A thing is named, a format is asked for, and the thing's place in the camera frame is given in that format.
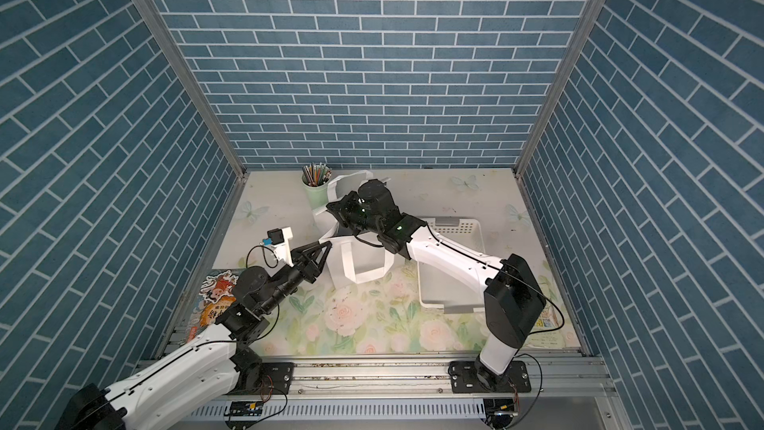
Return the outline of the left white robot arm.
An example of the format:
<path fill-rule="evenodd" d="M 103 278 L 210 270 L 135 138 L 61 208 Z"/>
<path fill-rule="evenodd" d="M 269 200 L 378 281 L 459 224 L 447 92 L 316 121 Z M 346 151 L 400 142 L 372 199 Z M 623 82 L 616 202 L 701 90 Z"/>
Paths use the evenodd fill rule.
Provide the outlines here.
<path fill-rule="evenodd" d="M 268 316 L 304 282 L 324 270 L 330 242 L 300 246 L 275 274 L 253 266 L 238 277 L 234 302 L 193 340 L 121 381 L 91 383 L 73 395 L 59 429 L 168 429 L 238 385 L 261 383 L 263 360 L 251 346 L 268 328 Z"/>

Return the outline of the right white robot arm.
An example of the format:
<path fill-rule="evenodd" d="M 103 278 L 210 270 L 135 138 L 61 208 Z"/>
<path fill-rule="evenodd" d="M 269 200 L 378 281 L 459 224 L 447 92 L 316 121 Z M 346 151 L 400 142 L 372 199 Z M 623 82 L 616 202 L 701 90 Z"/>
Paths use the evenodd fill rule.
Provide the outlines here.
<path fill-rule="evenodd" d="M 441 271 L 482 296 L 489 336 L 474 362 L 453 363 L 453 390 L 523 390 L 511 375 L 520 368 L 515 359 L 553 302 L 521 256 L 489 256 L 443 236 L 428 221 L 401 211 L 379 179 L 365 181 L 314 215 L 334 220 L 322 240 L 336 246 L 328 268 L 338 288 L 382 279 L 407 260 Z"/>

